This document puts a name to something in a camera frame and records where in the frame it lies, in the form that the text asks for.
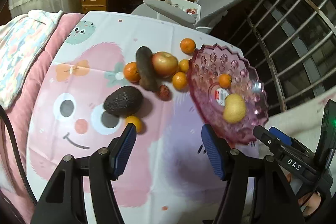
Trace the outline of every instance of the apple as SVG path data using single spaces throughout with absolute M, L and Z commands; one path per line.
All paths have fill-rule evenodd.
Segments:
M 155 72 L 161 77 L 172 76 L 179 68 L 177 58 L 168 52 L 157 52 L 152 56 Z

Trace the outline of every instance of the pear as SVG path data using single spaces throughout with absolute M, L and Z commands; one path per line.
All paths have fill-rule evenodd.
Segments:
M 239 94 L 233 93 L 225 98 L 223 119 L 228 123 L 240 122 L 246 114 L 246 104 Z

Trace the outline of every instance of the floral blanket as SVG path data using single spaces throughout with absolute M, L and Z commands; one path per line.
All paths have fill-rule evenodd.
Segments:
M 48 42 L 63 11 L 31 10 L 0 26 L 0 104 L 7 110 L 21 91 L 31 64 Z

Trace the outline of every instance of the pink blanket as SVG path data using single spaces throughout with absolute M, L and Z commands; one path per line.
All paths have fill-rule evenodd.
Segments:
M 24 168 L 26 167 L 26 144 L 29 123 L 44 76 L 64 40 L 83 16 L 82 14 L 65 14 L 62 16 L 44 50 L 32 64 L 21 94 L 7 110 Z M 23 219 L 30 223 L 34 207 L 21 180 L 7 130 L 2 130 L 0 141 L 1 138 L 3 149 L 0 151 L 0 156 L 16 193 L 11 193 L 2 188 L 1 191 L 18 209 Z

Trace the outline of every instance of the green cartoon character print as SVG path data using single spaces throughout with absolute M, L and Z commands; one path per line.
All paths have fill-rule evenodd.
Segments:
M 95 32 L 95 29 L 96 26 L 91 21 L 82 20 L 71 31 L 65 42 L 72 45 L 80 44 L 88 39 Z

